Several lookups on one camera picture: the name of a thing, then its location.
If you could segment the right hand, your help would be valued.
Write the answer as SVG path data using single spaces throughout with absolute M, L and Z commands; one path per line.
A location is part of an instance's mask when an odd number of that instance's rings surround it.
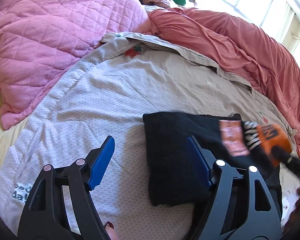
M 300 188 L 297 190 L 297 193 L 300 196 Z M 287 234 L 297 223 L 300 223 L 300 197 L 295 203 L 295 210 L 290 214 L 289 220 L 285 224 L 283 233 Z

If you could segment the left hand red nails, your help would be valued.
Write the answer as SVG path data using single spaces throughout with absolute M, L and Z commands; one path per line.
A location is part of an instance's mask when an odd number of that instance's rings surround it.
M 105 228 L 105 230 L 106 230 L 106 232 L 107 232 L 107 234 L 108 234 L 108 236 L 111 240 L 118 240 L 119 239 L 117 233 L 114 230 L 113 223 L 106 222 L 105 225 L 104 225 L 104 228 Z

